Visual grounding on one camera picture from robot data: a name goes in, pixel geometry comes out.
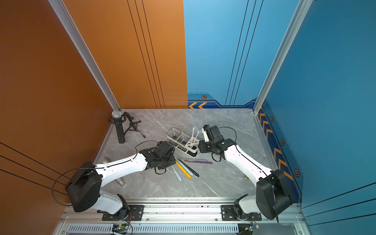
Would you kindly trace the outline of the yellow toothbrush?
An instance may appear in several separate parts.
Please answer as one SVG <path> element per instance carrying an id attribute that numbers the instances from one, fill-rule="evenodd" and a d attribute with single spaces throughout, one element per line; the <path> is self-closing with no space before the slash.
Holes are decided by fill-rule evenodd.
<path id="1" fill-rule="evenodd" d="M 192 176 L 181 166 L 181 164 L 179 164 L 179 162 L 178 161 L 175 161 L 176 162 L 176 164 L 177 164 L 177 166 L 184 172 L 184 174 L 189 178 L 189 179 L 191 179 L 192 178 Z"/>

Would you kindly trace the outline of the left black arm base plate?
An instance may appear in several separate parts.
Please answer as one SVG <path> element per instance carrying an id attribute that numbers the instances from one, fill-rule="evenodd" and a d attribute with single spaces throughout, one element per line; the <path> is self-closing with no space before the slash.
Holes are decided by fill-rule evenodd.
<path id="1" fill-rule="evenodd" d="M 102 221 L 141 221 L 144 214 L 144 205 L 129 205 L 115 214 L 103 213 Z"/>

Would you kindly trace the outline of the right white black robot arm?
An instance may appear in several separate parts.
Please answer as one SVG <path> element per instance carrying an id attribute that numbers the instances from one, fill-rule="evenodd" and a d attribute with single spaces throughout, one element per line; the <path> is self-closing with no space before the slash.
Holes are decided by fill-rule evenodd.
<path id="1" fill-rule="evenodd" d="M 215 162 L 228 161 L 236 166 L 256 187 L 256 195 L 243 195 L 234 202 L 238 220 L 249 220 L 260 212 L 269 220 L 278 216 L 292 204 L 295 197 L 288 177 L 279 169 L 272 170 L 257 162 L 232 139 L 225 139 L 216 125 L 204 125 L 204 140 L 199 142 L 201 153 L 210 153 Z"/>

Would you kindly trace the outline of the pale blue toothbrush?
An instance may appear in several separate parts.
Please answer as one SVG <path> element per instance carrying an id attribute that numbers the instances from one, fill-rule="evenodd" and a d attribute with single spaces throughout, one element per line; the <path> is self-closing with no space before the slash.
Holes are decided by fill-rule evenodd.
<path id="1" fill-rule="evenodd" d="M 178 179 L 180 182 L 182 182 L 182 178 L 181 178 L 181 176 L 179 175 L 179 173 L 177 172 L 177 170 L 176 170 L 173 166 L 172 166 L 171 168 L 172 168 L 173 172 L 175 173 L 177 179 Z"/>

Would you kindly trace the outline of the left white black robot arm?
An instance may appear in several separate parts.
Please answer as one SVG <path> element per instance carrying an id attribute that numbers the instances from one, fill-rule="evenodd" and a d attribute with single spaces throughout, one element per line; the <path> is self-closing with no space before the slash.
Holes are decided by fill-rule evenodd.
<path id="1" fill-rule="evenodd" d="M 116 179 L 148 169 L 165 170 L 176 164 L 175 147 L 166 141 L 141 150 L 133 156 L 104 164 L 86 162 L 78 168 L 65 190 L 74 212 L 97 210 L 115 220 L 129 220 L 131 209 L 125 198 L 102 188 Z"/>

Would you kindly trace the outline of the grey white toothbrush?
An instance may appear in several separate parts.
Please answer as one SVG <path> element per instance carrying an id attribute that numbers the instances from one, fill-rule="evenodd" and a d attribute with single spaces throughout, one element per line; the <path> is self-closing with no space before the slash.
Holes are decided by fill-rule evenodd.
<path id="1" fill-rule="evenodd" d="M 186 170 L 186 172 L 190 175 L 193 176 L 193 173 L 188 169 L 187 166 L 185 166 L 179 159 L 177 159 L 177 162 L 183 167 L 183 169 Z"/>

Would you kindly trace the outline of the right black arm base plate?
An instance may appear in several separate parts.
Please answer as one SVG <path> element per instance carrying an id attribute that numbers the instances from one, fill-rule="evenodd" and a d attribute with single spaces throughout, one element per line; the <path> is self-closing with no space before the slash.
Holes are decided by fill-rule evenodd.
<path id="1" fill-rule="evenodd" d="M 221 216 L 223 221 L 262 221 L 261 213 L 240 213 L 234 205 L 222 205 Z"/>

